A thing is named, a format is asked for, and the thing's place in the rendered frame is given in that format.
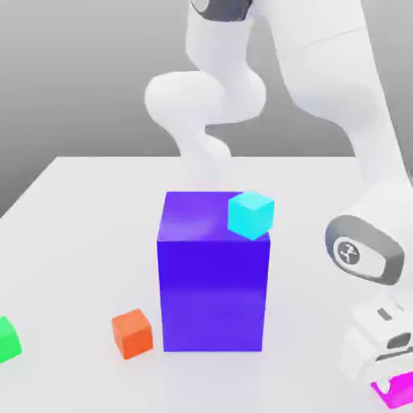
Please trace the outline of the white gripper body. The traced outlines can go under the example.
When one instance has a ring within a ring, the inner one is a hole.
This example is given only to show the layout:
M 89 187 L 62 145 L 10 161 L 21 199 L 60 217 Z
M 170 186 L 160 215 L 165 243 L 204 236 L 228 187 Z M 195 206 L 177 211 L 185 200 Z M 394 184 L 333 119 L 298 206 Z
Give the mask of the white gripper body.
M 413 323 L 371 322 L 349 328 L 339 367 L 358 383 L 385 381 L 413 371 Z

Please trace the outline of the small magenta cube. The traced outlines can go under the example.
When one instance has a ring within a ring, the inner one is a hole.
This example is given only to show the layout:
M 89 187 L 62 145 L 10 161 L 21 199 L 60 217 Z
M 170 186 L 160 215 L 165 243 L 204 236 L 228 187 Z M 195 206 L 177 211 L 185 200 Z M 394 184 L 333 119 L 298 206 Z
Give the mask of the small magenta cube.
M 413 372 L 400 374 L 390 379 L 390 389 L 383 393 L 376 382 L 371 387 L 390 409 L 413 403 Z

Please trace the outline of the small cyan cube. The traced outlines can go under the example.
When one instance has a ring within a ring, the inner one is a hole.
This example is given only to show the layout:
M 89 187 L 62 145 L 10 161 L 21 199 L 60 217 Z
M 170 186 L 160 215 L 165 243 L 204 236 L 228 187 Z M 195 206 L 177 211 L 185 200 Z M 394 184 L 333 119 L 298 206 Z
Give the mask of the small cyan cube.
M 246 191 L 227 203 L 227 228 L 249 240 L 256 240 L 273 227 L 274 200 L 256 191 Z

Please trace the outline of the small orange cube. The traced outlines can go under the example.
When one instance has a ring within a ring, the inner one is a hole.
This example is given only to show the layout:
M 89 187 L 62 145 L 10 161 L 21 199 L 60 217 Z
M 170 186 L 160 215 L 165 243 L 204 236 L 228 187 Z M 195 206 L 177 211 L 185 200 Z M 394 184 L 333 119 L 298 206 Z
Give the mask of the small orange cube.
M 124 360 L 153 349 L 152 326 L 141 309 L 115 316 L 111 325 Z

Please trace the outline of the small green cube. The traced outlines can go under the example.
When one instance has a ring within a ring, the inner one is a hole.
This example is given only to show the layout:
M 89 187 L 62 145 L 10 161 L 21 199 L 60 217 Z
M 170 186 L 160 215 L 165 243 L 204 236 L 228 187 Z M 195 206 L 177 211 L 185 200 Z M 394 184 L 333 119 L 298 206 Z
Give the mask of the small green cube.
M 0 364 L 22 352 L 19 336 L 6 316 L 0 316 Z

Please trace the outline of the large purple box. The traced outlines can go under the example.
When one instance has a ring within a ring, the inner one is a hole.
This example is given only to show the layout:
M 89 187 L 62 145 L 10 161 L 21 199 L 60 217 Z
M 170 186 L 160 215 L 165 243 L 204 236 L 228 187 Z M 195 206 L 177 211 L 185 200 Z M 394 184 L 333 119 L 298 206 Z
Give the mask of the large purple box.
M 235 196 L 165 195 L 156 247 L 166 352 L 262 350 L 271 240 L 228 229 Z

